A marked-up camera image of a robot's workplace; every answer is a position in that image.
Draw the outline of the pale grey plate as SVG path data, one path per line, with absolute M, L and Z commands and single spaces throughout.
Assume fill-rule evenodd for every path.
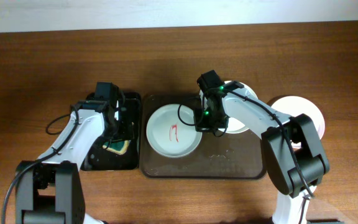
M 193 110 L 178 104 L 164 105 L 150 116 L 146 136 L 152 149 L 168 158 L 185 157 L 201 142 L 202 133 L 189 124 Z

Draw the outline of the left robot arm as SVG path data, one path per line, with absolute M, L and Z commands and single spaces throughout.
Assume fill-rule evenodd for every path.
M 139 165 L 141 97 L 113 83 L 71 105 L 67 125 L 36 160 L 21 161 L 8 191 L 16 223 L 99 223 L 87 214 L 80 171 Z

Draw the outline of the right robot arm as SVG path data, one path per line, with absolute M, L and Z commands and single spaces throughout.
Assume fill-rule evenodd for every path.
M 202 74 L 197 84 L 202 103 L 195 110 L 196 131 L 226 130 L 229 118 L 243 123 L 259 137 L 262 162 L 278 190 L 272 223 L 307 223 L 310 200 L 330 169 L 312 119 L 274 110 L 240 82 L 224 83 L 214 70 Z

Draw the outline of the green and yellow sponge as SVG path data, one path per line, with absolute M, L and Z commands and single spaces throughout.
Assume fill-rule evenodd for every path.
M 119 141 L 119 142 L 105 142 L 102 145 L 102 148 L 109 152 L 113 152 L 118 155 L 123 155 L 127 152 L 130 143 L 131 143 L 130 140 Z

